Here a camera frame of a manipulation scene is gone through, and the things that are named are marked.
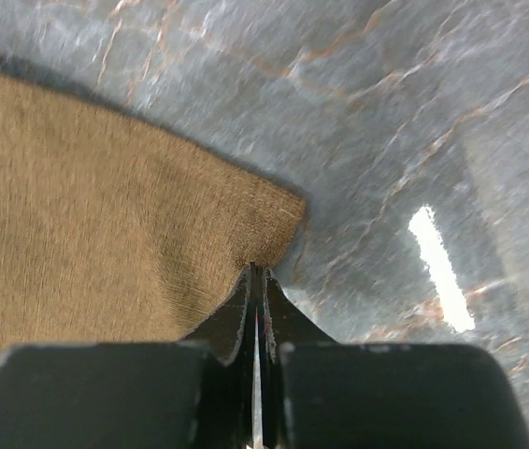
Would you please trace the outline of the brown cloth napkin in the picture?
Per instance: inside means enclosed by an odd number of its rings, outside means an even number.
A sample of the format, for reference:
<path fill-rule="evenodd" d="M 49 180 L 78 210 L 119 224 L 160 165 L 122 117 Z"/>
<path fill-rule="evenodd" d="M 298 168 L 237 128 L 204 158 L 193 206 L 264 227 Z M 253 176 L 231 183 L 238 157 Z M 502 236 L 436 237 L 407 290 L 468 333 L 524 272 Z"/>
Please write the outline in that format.
<path fill-rule="evenodd" d="M 300 196 L 194 143 L 0 74 L 0 351 L 174 340 L 272 267 Z"/>

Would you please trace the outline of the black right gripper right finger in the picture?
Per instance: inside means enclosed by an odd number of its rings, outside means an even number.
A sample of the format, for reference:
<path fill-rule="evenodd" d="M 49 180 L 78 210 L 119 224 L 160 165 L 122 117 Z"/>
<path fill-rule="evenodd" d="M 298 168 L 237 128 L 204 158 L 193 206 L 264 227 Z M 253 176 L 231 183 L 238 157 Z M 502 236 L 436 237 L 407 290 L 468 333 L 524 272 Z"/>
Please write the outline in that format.
<path fill-rule="evenodd" d="M 529 448 L 507 375 L 461 343 L 342 344 L 260 275 L 268 448 Z"/>

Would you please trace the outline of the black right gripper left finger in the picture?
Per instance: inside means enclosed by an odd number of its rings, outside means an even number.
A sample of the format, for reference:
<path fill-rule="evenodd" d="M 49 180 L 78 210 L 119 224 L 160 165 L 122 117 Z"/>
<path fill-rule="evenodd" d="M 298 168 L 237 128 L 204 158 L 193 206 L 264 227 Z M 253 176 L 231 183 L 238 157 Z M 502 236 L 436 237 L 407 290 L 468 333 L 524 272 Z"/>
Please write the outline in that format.
<path fill-rule="evenodd" d="M 243 448 L 251 271 L 173 342 L 30 343 L 0 353 L 0 448 Z"/>

